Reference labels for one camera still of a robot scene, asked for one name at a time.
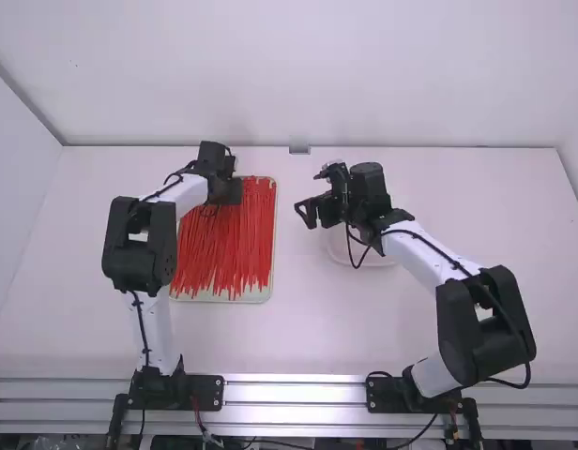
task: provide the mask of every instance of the black cable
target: black cable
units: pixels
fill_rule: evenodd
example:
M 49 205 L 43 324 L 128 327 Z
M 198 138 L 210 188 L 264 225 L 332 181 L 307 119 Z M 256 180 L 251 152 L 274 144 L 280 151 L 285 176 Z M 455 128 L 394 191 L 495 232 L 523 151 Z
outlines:
M 141 410 L 141 429 L 139 430 L 139 445 L 141 445 L 141 440 L 143 439 L 143 430 L 145 429 L 145 408 Z
M 142 353 L 145 355 L 144 368 L 148 368 L 149 367 L 149 353 L 151 352 L 151 350 L 149 350 L 149 346 L 147 345 L 147 334 L 145 333 L 145 324 L 143 322 L 143 311 L 141 309 L 141 305 L 143 304 L 143 302 L 139 300 L 139 295 L 137 295 L 137 293 L 135 291 L 129 290 L 129 292 L 132 293 L 133 297 L 135 297 L 135 300 L 134 300 L 134 302 L 132 302 L 132 305 L 137 308 L 137 317 L 139 319 L 139 329 L 141 330 L 141 340 L 143 341 Z
M 366 246 L 364 253 L 362 253 L 362 256 L 360 257 L 360 261 L 358 261 L 357 264 L 355 264 L 354 263 L 354 257 L 352 256 L 352 246 L 350 243 L 351 233 L 349 232 L 349 225 L 347 224 L 347 222 L 345 222 L 345 230 L 347 232 L 347 235 L 346 235 L 347 236 L 347 254 L 349 255 L 349 262 L 352 264 L 352 267 L 354 267 L 355 269 L 359 269 L 360 266 L 362 265 L 362 263 L 364 263 L 364 258 L 366 258 L 366 255 L 368 255 L 368 252 L 371 250 L 372 245 Z
M 141 305 L 143 304 L 143 302 L 139 300 L 139 295 L 137 295 L 135 291 L 129 290 L 129 292 L 135 298 L 134 301 L 132 302 L 132 305 L 136 307 L 137 317 L 139 318 L 139 329 L 141 330 L 141 340 L 143 341 L 143 354 L 145 355 L 144 368 L 148 368 L 149 352 L 151 352 L 151 350 L 149 350 L 149 346 L 147 345 L 147 334 L 145 333 L 145 324 L 143 322 L 143 311 L 141 309 Z M 144 429 L 145 429 L 145 408 L 141 410 L 141 429 L 139 430 L 137 448 L 139 448 L 139 445 L 141 445 L 141 439 L 143 438 Z
M 346 236 L 347 236 L 347 252 L 349 254 L 350 262 L 355 269 L 359 269 L 359 267 L 364 262 L 364 258 L 366 257 L 368 251 L 371 249 L 373 244 L 369 244 L 368 246 L 366 246 L 366 249 L 364 250 L 362 257 L 360 258 L 360 261 L 357 264 L 354 264 L 354 259 L 352 258 L 352 249 L 350 246 L 350 237 L 353 238 L 354 240 L 356 240 L 357 242 L 361 242 L 361 241 L 358 241 L 350 233 L 349 225 L 347 224 L 347 222 L 345 223 L 345 231 L 346 231 Z M 451 258 L 445 251 L 443 251 L 441 248 L 439 248 L 438 246 L 436 246 L 432 242 L 429 242 L 427 239 L 425 239 L 423 236 L 421 236 L 417 232 L 412 232 L 410 230 L 402 230 L 402 229 L 385 230 L 384 232 L 381 232 L 378 236 L 376 236 L 373 239 L 373 241 L 376 239 L 380 239 L 383 236 L 386 236 L 388 234 L 393 234 L 393 233 L 408 234 L 408 235 L 412 236 L 413 239 L 418 239 L 418 240 L 422 241 L 429 248 L 434 250 L 437 254 L 439 254 L 446 261 L 448 261 L 454 269 L 460 270 L 467 277 L 473 277 L 473 275 L 468 270 L 466 270 L 466 268 L 459 261 Z M 510 316 L 508 315 L 506 310 L 502 307 L 502 305 L 497 301 L 497 299 L 494 297 L 494 295 L 489 290 L 485 290 L 485 294 L 487 295 L 489 300 L 492 302 L 494 308 L 497 309 L 497 312 L 502 316 L 502 318 L 504 319 L 504 322 L 506 322 L 507 327 L 510 329 L 510 332 L 514 335 L 514 338 L 517 340 L 519 346 L 521 347 L 521 350 L 523 350 L 523 352 L 527 353 L 527 349 L 526 349 L 525 341 L 523 340 L 523 336 L 521 335 L 521 332 L 516 329 L 516 326 L 514 326 L 514 323 L 512 322 L 512 319 L 510 318 Z M 494 377 L 489 377 L 489 378 L 487 378 L 486 381 L 503 384 L 505 386 L 508 386 L 508 387 L 511 387 L 514 389 L 526 389 L 527 386 L 530 385 L 530 383 L 531 383 L 531 365 L 528 361 L 525 362 L 525 380 L 522 383 L 507 382 L 506 380 L 501 380 L 499 378 L 494 378 Z
M 272 443 L 273 445 L 281 445 L 283 447 L 296 448 L 298 450 L 314 450 L 312 447 L 308 447 L 305 445 L 297 445 L 294 443 L 287 443 L 283 441 L 272 441 L 270 439 L 248 440 L 248 439 L 233 438 L 233 441 L 237 441 L 239 443 L 250 443 L 250 445 L 252 445 L 253 443 Z
M 255 443 L 255 440 L 258 439 L 257 436 L 254 436 L 253 438 L 251 438 L 251 440 L 246 443 L 245 445 L 241 445 L 241 441 L 235 438 L 223 438 L 224 441 L 224 448 L 229 448 L 228 443 L 234 443 L 236 444 L 236 450 L 248 450 L 248 448 L 251 447 L 251 445 L 253 443 Z
M 404 441 L 402 443 L 399 443 L 397 445 L 394 445 L 392 447 L 387 447 L 385 450 L 398 450 L 400 448 L 404 448 L 407 447 L 408 445 L 410 445 L 411 443 L 413 443 L 414 441 L 416 441 L 417 439 L 420 439 L 420 437 L 427 432 L 427 430 L 431 427 L 431 425 L 434 423 L 435 419 L 437 418 L 437 415 L 439 415 L 437 412 L 435 414 L 433 414 L 433 417 L 431 417 L 431 420 L 429 421 L 429 423 L 427 425 L 424 426 L 424 428 L 418 432 L 418 434 L 413 437 L 408 439 L 407 441 Z
M 424 428 L 421 431 L 419 431 L 416 436 L 408 439 L 407 441 L 399 443 L 398 445 L 394 445 L 392 447 L 387 447 L 384 450 L 399 450 L 400 448 L 407 447 L 408 445 L 410 445 L 414 441 L 420 439 L 420 437 L 424 433 L 426 433 L 429 430 L 429 428 L 433 425 L 434 421 L 437 419 L 437 415 L 439 415 L 439 414 L 435 413 L 433 415 L 433 417 L 431 417 L 431 420 L 429 421 L 429 423 L 427 425 L 425 425 Z M 247 439 L 233 438 L 233 440 L 240 442 L 240 443 L 250 443 L 250 445 L 253 443 L 272 443 L 273 445 L 281 445 L 284 447 L 296 448 L 298 450 L 313 450 L 311 447 L 308 447 L 305 445 L 296 445 L 294 443 L 287 443 L 287 442 L 282 442 L 282 441 L 272 441 L 270 439 L 252 439 L 252 440 L 248 441 Z

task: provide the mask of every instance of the white enclosure wall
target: white enclosure wall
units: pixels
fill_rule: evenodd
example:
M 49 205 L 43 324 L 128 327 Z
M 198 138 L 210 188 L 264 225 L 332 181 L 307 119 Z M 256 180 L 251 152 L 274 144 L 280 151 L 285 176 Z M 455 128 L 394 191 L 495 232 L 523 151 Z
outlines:
M 0 308 L 61 148 L 0 79 Z
M 578 0 L 0 0 L 0 63 L 69 143 L 557 146 L 578 196 Z

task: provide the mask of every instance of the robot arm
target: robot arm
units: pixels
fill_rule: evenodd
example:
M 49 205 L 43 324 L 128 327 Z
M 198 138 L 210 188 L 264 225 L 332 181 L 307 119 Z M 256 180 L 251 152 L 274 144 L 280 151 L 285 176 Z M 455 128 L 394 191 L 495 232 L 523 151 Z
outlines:
M 170 318 L 168 285 L 176 269 L 176 223 L 207 204 L 238 204 L 242 183 L 236 159 L 216 142 L 202 142 L 198 158 L 171 173 L 164 186 L 139 199 L 112 201 L 101 266 L 132 315 L 141 356 L 137 371 L 171 376 L 182 364 Z
M 314 177 L 321 178 L 331 190 L 295 205 L 308 228 L 317 220 L 323 228 L 344 222 L 349 243 L 349 227 L 355 227 L 360 243 L 401 263 L 435 294 L 439 352 L 404 370 L 406 390 L 415 393 L 409 403 L 488 380 L 535 358 L 535 340 L 510 270 L 466 260 L 433 239 L 407 211 L 393 208 L 378 163 L 348 171 L 344 163 L 332 162 Z M 480 321 L 476 308 L 491 311 L 491 317 Z

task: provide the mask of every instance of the red sticks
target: red sticks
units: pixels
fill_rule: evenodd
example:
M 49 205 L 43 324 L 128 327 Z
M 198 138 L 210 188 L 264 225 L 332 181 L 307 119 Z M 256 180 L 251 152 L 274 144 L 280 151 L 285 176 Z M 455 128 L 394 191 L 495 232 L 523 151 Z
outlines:
M 271 280 L 277 184 L 243 178 L 241 205 L 202 206 L 181 219 L 178 264 L 170 292 L 201 291 L 235 300 Z

